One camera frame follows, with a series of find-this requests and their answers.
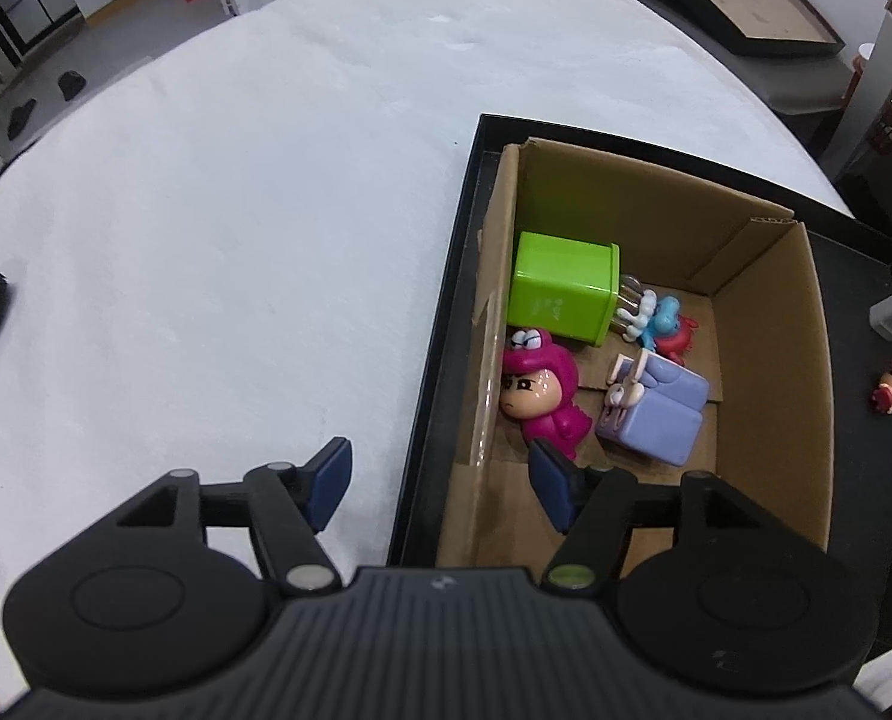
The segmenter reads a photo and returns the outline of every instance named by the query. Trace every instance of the ribbed black surface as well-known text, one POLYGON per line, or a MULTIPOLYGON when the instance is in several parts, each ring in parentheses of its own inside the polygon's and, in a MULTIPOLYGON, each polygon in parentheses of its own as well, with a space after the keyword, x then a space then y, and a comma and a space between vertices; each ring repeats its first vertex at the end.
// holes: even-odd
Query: ribbed black surface
POLYGON ((363 569, 295 602, 264 642, 199 688, 142 704, 27 696, 14 720, 622 720, 873 718, 847 688, 779 702, 709 696, 637 661, 592 603, 519 569, 363 569))

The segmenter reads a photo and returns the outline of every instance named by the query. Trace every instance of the green container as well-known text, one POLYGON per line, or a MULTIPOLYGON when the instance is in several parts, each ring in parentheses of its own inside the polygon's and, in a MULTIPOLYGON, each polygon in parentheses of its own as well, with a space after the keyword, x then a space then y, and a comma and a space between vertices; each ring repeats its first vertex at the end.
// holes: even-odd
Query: green container
POLYGON ((620 290, 620 247, 524 232, 513 266, 507 322, 599 346, 620 290))

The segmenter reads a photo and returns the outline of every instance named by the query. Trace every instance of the gray floor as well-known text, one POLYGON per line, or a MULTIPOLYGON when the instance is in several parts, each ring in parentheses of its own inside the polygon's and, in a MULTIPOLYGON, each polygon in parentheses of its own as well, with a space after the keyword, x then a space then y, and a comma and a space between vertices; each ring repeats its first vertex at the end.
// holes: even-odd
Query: gray floor
POLYGON ((87 100, 115 79, 164 55, 191 37, 229 18, 219 0, 142 0, 97 26, 84 25, 28 74, 14 82, 0 98, 0 155, 9 160, 30 137, 48 129, 75 103, 87 100), (86 79, 86 89, 66 103, 56 79, 75 70, 86 79), (37 105, 22 135, 6 137, 9 116, 16 105, 36 98, 37 105))

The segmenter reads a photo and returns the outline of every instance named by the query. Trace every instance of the magenta dinosaur costume figurine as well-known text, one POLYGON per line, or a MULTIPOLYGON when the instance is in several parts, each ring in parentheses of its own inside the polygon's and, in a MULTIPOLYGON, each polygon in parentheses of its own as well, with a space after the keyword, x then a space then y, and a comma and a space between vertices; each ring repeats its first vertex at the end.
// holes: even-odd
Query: magenta dinosaur costume figurine
POLYGON ((573 403, 579 370, 546 330, 517 330, 502 353, 500 408, 521 421, 523 439, 548 439, 570 460, 593 420, 573 403))

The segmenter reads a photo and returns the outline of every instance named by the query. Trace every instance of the white tablecloth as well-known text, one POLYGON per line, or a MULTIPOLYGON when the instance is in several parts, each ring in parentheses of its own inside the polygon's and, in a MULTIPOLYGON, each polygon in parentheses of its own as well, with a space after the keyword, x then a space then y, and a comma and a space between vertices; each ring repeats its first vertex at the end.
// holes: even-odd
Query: white tablecloth
MULTIPOLYGON (((281 0, 224 23, 0 180, 0 608, 164 471, 233 480, 334 435, 355 470, 323 542, 347 575, 385 560, 483 112, 660 143, 843 210, 759 100, 632 0, 281 0)), ((0 628, 0 707, 22 688, 0 628)))

